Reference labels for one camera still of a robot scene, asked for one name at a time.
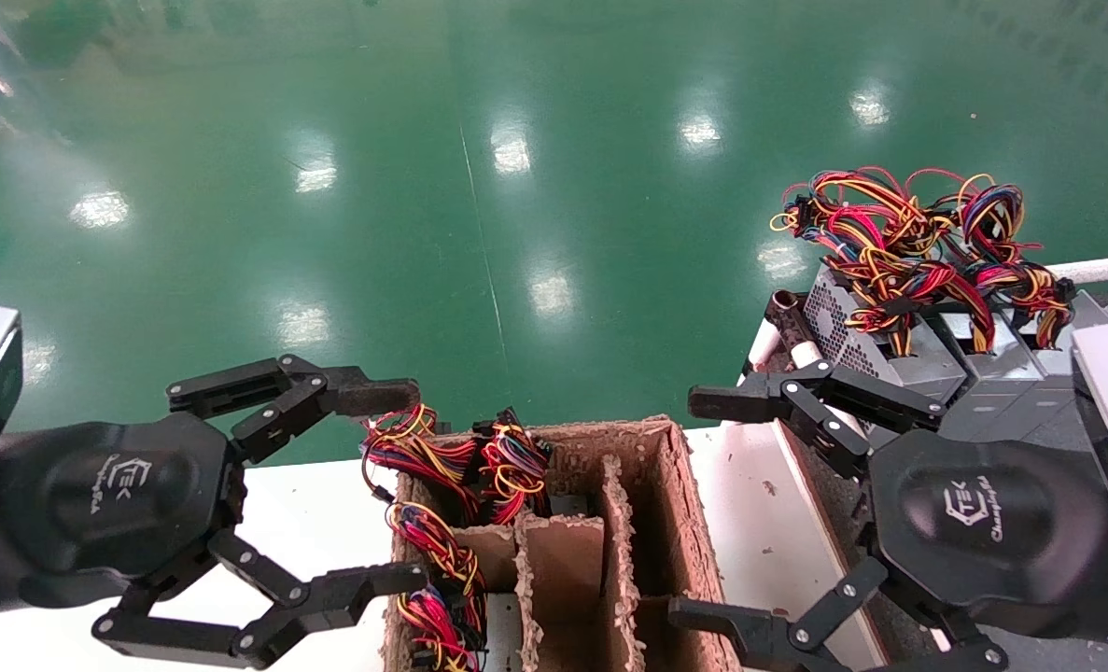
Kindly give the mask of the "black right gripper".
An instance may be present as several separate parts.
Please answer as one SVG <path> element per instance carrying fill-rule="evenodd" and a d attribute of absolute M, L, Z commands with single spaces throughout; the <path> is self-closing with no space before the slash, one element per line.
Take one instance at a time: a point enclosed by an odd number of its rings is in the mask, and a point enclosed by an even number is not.
<path fill-rule="evenodd" d="M 1006 671 L 1005 651 L 968 620 L 1024 637 L 1108 638 L 1108 493 L 1083 452 L 950 440 L 933 432 L 945 405 L 825 360 L 751 371 L 736 387 L 695 385 L 687 413 L 780 421 L 840 477 L 868 476 L 871 557 L 800 620 L 669 600 L 671 625 L 727 637 L 741 666 L 845 671 L 827 638 L 881 590 L 921 623 L 942 618 L 950 643 L 888 671 Z M 855 421 L 904 435 L 870 455 Z"/>

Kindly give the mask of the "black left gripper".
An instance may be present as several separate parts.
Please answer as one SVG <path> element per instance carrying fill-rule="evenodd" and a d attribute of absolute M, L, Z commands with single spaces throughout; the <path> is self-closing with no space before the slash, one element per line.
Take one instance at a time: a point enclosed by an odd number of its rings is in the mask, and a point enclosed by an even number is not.
<path fill-rule="evenodd" d="M 174 415 L 156 422 L 0 439 L 0 609 L 122 595 L 92 627 L 117 654 L 267 669 L 306 637 L 358 625 L 379 595 L 427 586 L 423 567 L 404 562 L 302 581 L 230 530 L 242 522 L 242 462 L 261 464 L 331 415 L 409 410 L 421 401 L 414 379 L 285 354 L 170 383 L 166 397 Z M 242 410 L 252 415 L 230 439 L 201 421 Z M 152 615 L 216 566 L 269 599 L 267 611 L 243 627 Z"/>

